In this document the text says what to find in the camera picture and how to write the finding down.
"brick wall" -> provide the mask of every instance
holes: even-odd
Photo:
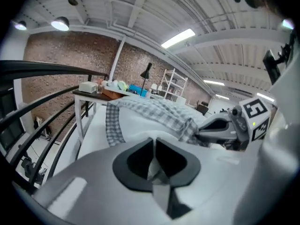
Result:
[[[120,42],[113,38],[86,32],[38,33],[29,37],[24,60],[71,65],[109,74],[119,44]],[[150,78],[145,83],[147,89],[153,83],[159,85],[165,69],[173,69],[173,67],[156,56],[125,43],[114,78],[128,84],[142,86],[143,78],[140,77],[140,74],[146,69],[149,62],[153,66],[150,70]],[[87,81],[87,75],[48,75],[24,78],[22,79],[23,100],[25,103],[29,103],[41,96],[78,85],[83,81]],[[210,96],[191,80],[188,80],[183,97],[190,101],[190,104],[195,104],[197,100],[206,102],[210,100]],[[32,113],[47,119],[72,99],[71,92],[61,95],[35,108]],[[71,107],[54,120],[50,125],[52,133],[61,127],[73,112],[74,108]],[[60,139],[68,129],[69,127],[65,129]]]

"table leg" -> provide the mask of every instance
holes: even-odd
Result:
[[[77,96],[75,96],[75,117],[76,117],[79,141],[80,141],[80,144],[82,144],[83,143],[83,124],[82,124],[82,120],[81,120],[80,100]]]
[[[94,115],[96,114],[96,108],[97,108],[97,103],[93,103],[93,111],[94,111]]]

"ceiling light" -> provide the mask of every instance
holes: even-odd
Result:
[[[209,81],[209,80],[203,80],[205,83],[211,83],[211,84],[216,84],[216,85],[221,85],[221,86],[225,86],[224,83],[222,82],[215,82],[215,81]]]
[[[51,25],[60,31],[69,31],[69,20],[66,17],[58,17]]]
[[[20,21],[19,23],[16,23],[15,28],[17,28],[18,30],[26,30],[26,22]]]
[[[257,93],[257,95],[258,96],[260,96],[260,97],[262,97],[262,98],[265,98],[265,99],[267,99],[267,100],[269,100],[269,101],[271,101],[271,102],[274,102],[275,100],[274,99],[272,99],[272,98],[270,98],[270,97],[267,97],[266,95],[263,95],[263,94],[261,94],[261,93]]]
[[[161,46],[163,48],[168,48],[178,42],[181,42],[184,39],[190,38],[192,36],[195,36],[195,33],[191,30],[185,30],[184,32],[172,37],[171,39],[169,39],[168,41],[166,41],[165,43],[163,43]]]
[[[227,100],[229,100],[229,98],[227,98],[227,97],[224,97],[224,96],[221,96],[221,95],[218,95],[218,94],[216,94],[216,96],[217,96],[217,97],[219,97],[219,98],[224,98],[224,99],[227,99]]]
[[[282,26],[292,29],[292,30],[294,29],[294,25],[293,25],[292,21],[289,19],[284,19],[282,22]]]

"table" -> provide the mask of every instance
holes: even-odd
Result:
[[[106,105],[107,102],[113,100],[110,97],[93,92],[93,93],[87,93],[87,92],[81,92],[78,89],[73,91],[74,99],[75,99],[75,117],[76,117],[76,124],[77,124],[77,130],[79,134],[79,141],[80,144],[83,143],[83,124],[81,120],[81,103],[80,101],[87,101],[93,103],[93,115],[96,113],[96,103],[100,103],[102,105]]]

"black desk lamp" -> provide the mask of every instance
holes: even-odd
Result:
[[[152,67],[152,63],[148,63],[148,66],[147,66],[146,70],[144,72],[142,72],[141,75],[140,75],[141,77],[144,78],[144,83],[142,84],[142,90],[141,90],[140,96],[142,95],[146,79],[149,79],[149,71],[150,71],[151,67]]]

